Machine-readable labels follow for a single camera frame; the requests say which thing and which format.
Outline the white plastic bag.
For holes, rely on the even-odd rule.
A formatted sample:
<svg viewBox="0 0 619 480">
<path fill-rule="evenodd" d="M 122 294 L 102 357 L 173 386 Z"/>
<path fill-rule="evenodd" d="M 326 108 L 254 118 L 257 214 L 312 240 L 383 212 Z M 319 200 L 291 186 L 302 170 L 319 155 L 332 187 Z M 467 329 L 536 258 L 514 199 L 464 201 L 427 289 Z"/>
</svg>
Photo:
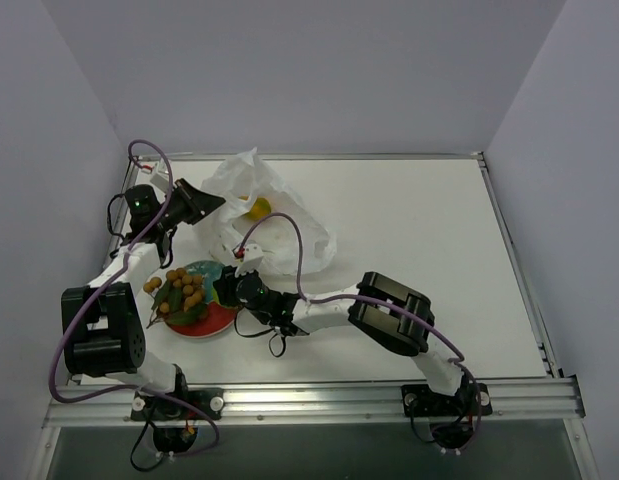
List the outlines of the white plastic bag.
<svg viewBox="0 0 619 480">
<path fill-rule="evenodd" d="M 264 259 L 260 271 L 267 275 L 293 275 L 298 254 L 302 271 L 325 270 L 337 252 L 335 234 L 310 212 L 300 195 L 275 169 L 252 149 L 223 162 L 201 183 L 201 190 L 220 196 L 225 204 L 210 217 L 208 227 L 196 234 L 208 243 L 211 256 L 228 264 L 242 241 L 258 244 Z M 266 198 L 273 212 L 257 222 L 242 218 L 258 197 Z"/>
</svg>

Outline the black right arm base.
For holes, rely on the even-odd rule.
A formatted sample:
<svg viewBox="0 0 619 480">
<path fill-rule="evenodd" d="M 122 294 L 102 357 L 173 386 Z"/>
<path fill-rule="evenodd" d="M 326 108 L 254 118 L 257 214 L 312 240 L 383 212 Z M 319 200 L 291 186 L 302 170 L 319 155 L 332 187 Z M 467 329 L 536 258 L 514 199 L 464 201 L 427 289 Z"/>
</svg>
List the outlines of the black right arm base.
<svg viewBox="0 0 619 480">
<path fill-rule="evenodd" d="M 401 386 L 405 417 L 414 436 L 443 454 L 460 455 L 472 442 L 482 420 L 493 414 L 483 383 L 463 380 L 452 396 L 434 393 L 427 385 Z"/>
</svg>

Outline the red and teal plate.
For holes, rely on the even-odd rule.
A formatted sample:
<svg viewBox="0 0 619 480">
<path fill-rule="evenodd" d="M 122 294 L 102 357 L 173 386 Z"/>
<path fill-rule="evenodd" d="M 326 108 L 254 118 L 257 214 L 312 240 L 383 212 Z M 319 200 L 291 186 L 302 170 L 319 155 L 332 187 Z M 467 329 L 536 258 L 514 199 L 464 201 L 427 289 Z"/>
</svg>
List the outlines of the red and teal plate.
<svg viewBox="0 0 619 480">
<path fill-rule="evenodd" d="M 218 303 L 213 282 L 217 280 L 224 265 L 213 260 L 200 260 L 184 266 L 188 274 L 201 275 L 203 288 L 206 291 L 206 313 L 196 322 L 189 325 L 171 325 L 167 327 L 178 335 L 202 339 L 219 334 L 229 328 L 238 314 L 237 308 L 227 308 Z"/>
</svg>

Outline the yellow fake mango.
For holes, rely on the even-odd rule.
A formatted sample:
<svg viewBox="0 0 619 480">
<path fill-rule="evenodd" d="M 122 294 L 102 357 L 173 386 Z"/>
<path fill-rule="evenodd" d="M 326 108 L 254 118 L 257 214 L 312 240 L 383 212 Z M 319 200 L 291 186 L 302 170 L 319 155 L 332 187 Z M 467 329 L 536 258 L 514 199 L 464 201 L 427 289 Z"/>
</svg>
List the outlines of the yellow fake mango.
<svg viewBox="0 0 619 480">
<path fill-rule="evenodd" d="M 242 218 L 251 222 L 257 222 L 272 212 L 273 208 L 270 202 L 264 197 L 258 197 L 250 210 L 242 215 Z"/>
</svg>

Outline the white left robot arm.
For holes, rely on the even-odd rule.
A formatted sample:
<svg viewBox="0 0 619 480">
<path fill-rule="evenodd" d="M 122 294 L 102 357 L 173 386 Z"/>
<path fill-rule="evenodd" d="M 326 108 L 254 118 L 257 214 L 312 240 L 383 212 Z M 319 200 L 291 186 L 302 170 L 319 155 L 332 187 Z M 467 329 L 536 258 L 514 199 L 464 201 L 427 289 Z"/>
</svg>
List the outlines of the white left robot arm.
<svg viewBox="0 0 619 480">
<path fill-rule="evenodd" d="M 159 201 L 148 184 L 121 195 L 129 232 L 108 267 L 88 285 L 61 296 L 62 350 L 72 374 L 115 379 L 134 389 L 146 387 L 155 408 L 168 419 L 183 417 L 189 391 L 177 385 L 177 366 L 147 350 L 136 296 L 149 276 L 173 260 L 173 237 L 180 224 L 195 225 L 225 204 L 179 179 Z"/>
</svg>

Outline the aluminium front rail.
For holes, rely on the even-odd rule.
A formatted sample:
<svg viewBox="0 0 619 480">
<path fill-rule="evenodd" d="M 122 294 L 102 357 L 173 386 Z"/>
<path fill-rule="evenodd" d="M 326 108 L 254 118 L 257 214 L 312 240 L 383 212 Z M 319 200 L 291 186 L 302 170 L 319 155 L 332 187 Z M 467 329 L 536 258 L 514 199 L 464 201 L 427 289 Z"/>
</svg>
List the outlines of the aluminium front rail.
<svg viewBox="0 0 619 480">
<path fill-rule="evenodd" d="M 585 416 L 575 379 L 485 382 L 497 420 L 564 420 Z M 225 384 L 220 426 L 397 423 L 405 419 L 400 381 Z M 133 393 L 117 391 L 76 404 L 51 401 L 45 427 L 131 426 Z"/>
</svg>

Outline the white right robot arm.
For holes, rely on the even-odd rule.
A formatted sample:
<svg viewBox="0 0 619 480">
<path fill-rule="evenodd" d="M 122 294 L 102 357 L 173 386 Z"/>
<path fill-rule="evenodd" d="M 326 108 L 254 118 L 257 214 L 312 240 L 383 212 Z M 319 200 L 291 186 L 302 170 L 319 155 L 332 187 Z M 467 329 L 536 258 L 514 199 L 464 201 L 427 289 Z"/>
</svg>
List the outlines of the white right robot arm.
<svg viewBox="0 0 619 480">
<path fill-rule="evenodd" d="M 310 295 L 276 291 L 257 271 L 238 274 L 225 267 L 213 290 L 220 305 L 247 310 L 284 339 L 353 326 L 385 350 L 411 359 L 442 411 L 456 412 L 469 400 L 464 356 L 435 329 L 431 300 L 382 274 L 367 272 L 352 287 Z"/>
</svg>

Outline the fake longan bunch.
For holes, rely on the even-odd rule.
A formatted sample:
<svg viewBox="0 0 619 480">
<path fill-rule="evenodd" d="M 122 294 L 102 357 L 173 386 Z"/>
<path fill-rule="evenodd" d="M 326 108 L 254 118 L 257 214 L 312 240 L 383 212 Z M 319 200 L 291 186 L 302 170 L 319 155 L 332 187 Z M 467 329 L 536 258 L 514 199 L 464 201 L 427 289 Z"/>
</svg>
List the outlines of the fake longan bunch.
<svg viewBox="0 0 619 480">
<path fill-rule="evenodd" d="M 170 327 L 185 327 L 208 317 L 209 308 L 204 277 L 184 268 L 169 270 L 163 278 L 154 276 L 142 285 L 142 291 L 152 301 L 147 327 L 164 323 Z"/>
</svg>

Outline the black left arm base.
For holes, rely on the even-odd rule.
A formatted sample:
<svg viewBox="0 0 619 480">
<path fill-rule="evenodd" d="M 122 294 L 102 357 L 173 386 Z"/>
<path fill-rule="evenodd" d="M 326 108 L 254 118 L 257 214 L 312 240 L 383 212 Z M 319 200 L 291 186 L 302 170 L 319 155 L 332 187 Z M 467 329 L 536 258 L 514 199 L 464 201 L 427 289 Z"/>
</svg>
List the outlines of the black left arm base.
<svg viewBox="0 0 619 480">
<path fill-rule="evenodd" d="M 149 421 L 151 442 L 157 452 L 180 456 L 219 445 L 217 422 L 224 406 L 224 390 L 218 387 L 173 392 L 163 397 L 136 393 L 130 419 Z"/>
</svg>

